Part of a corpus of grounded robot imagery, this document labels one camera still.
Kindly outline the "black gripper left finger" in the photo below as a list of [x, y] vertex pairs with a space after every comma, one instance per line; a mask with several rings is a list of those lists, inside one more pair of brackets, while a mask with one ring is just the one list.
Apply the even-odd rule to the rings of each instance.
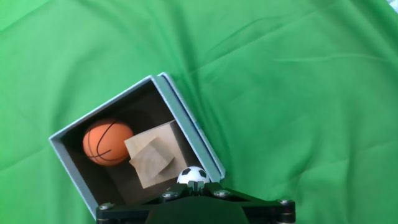
[[158, 205], [173, 202], [194, 195], [196, 182], [176, 184], [157, 197], [152, 197], [134, 205], [116, 205], [106, 202], [96, 209], [96, 223], [144, 223], [150, 211]]

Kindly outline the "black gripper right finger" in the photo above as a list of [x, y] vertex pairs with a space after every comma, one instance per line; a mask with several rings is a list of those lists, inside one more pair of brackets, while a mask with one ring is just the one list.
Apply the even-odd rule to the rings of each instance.
[[198, 182], [195, 184], [195, 195], [231, 202], [242, 208], [251, 223], [295, 223], [295, 202], [291, 199], [262, 200], [224, 188], [217, 182]]

